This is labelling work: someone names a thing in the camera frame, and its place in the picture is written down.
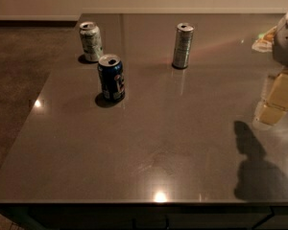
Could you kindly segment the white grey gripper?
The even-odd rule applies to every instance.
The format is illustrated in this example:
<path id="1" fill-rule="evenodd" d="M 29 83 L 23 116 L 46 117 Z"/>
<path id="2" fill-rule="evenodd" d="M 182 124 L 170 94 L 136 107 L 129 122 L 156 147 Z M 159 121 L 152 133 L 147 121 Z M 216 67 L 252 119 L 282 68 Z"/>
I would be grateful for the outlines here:
<path id="1" fill-rule="evenodd" d="M 288 66 L 288 12 L 276 25 L 273 57 L 275 61 Z M 284 110 L 288 110 L 288 74 L 281 73 L 276 77 L 268 95 L 267 104 L 258 103 L 255 119 L 262 124 L 274 126 L 285 116 Z"/>

